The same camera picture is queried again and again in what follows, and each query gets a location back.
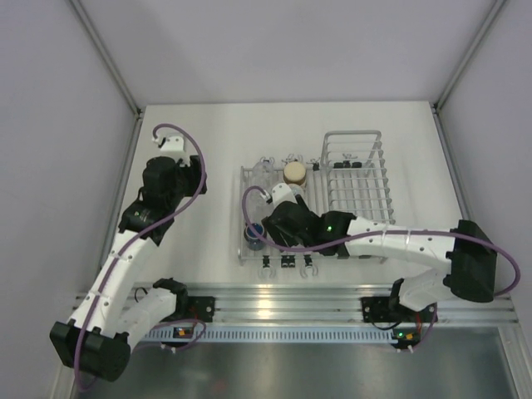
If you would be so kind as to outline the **dark blue ceramic mug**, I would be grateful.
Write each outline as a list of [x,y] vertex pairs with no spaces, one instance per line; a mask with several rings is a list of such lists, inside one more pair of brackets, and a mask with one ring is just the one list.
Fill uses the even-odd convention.
[[244,242],[248,249],[257,252],[265,247],[265,243],[259,238],[267,238],[267,231],[261,223],[248,225],[243,233]]

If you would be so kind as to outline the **cream steel cup brown band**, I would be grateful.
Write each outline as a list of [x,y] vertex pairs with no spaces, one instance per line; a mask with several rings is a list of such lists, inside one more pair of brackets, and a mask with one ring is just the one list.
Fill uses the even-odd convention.
[[307,182],[307,170],[299,161],[288,162],[283,168],[283,181],[288,185],[304,187]]

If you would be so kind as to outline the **clear plastic tumbler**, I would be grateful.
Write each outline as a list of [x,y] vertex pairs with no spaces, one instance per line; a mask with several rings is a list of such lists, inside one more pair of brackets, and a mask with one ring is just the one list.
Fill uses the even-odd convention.
[[269,161],[260,161],[252,169],[252,181],[255,185],[270,186],[275,177],[275,170]]
[[247,199],[248,215],[252,222],[258,223],[272,213],[272,205],[267,202],[261,190],[251,190]]

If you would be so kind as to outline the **light blue ceramic mug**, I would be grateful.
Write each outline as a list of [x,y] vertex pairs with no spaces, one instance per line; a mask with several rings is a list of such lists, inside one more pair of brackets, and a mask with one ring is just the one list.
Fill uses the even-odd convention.
[[288,187],[291,189],[294,198],[297,200],[300,198],[301,200],[305,199],[305,190],[300,185],[296,184],[289,184]]

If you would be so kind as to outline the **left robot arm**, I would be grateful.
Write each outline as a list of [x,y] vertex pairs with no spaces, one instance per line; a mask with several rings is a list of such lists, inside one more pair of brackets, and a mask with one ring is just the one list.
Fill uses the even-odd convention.
[[165,319],[189,312],[187,288],[173,278],[157,280],[131,308],[126,300],[142,269],[185,209],[205,194],[204,159],[158,156],[147,161],[142,186],[124,210],[111,251],[91,289],[67,322],[56,322],[49,337],[64,366],[108,382],[126,369],[140,341]]

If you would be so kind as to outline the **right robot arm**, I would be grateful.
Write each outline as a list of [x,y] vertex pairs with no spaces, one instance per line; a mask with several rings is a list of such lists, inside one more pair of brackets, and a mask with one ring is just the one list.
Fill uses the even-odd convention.
[[490,303],[495,298],[496,251],[480,226],[467,219],[454,229],[412,230],[348,212],[317,215],[303,204],[284,201],[262,224],[278,246],[303,246],[340,259],[376,257],[426,267],[393,285],[388,309],[401,321],[441,300]]

